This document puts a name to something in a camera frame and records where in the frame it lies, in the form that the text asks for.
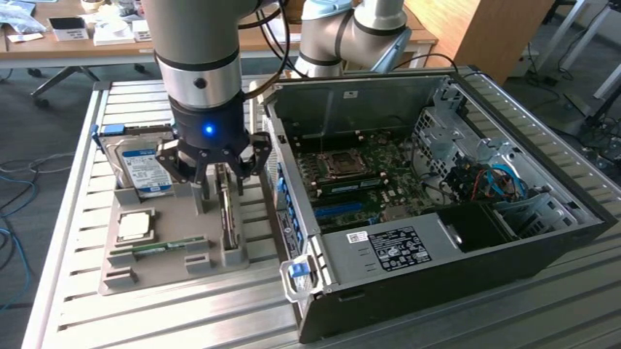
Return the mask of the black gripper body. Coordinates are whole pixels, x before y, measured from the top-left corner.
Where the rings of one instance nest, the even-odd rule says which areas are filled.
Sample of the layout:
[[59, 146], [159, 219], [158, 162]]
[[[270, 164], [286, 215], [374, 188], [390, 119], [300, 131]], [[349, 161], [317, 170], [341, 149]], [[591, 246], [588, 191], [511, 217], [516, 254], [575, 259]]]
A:
[[187, 145], [240, 156], [250, 144], [245, 126], [244, 91], [214, 108], [190, 108], [169, 99], [181, 139]]

